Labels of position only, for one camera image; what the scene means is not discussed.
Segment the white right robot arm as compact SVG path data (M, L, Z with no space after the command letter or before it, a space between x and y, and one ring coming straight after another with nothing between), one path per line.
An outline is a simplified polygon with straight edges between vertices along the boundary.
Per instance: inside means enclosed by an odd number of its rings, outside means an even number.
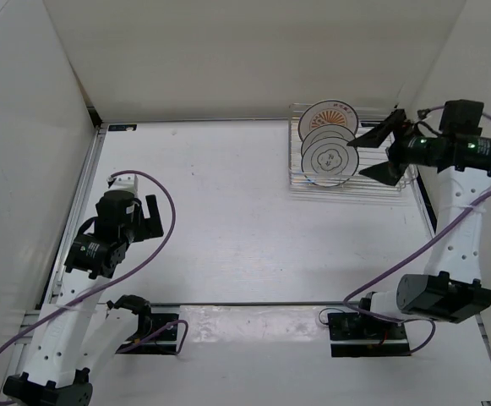
M491 305L491 289L481 283L479 245L483 223L480 204L491 196L491 138L481 135L483 104L448 101L439 132L424 136L402 109L351 141L377 148L389 134L394 141L387 161L361 171L393 185L411 165L433 167L440 186L434 237L401 263L357 289L365 293L353 306L354 327L372 338L385 321L432 320L460 323Z

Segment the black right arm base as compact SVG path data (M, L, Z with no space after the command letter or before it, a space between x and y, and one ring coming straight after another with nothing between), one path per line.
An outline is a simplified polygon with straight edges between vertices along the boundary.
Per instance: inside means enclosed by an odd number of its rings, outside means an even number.
M327 315L332 358L378 358L410 356L406 329L359 313Z

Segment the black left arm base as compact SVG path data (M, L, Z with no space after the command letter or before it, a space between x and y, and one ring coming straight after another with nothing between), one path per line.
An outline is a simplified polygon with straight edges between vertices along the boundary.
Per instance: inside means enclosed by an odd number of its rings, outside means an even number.
M149 320L131 337L129 337L119 348L118 353L125 348L137 343L166 324L180 318L180 308L176 306L151 306ZM126 352L126 355L174 355L177 345L181 339L183 326L168 326L158 336L152 337L146 343Z

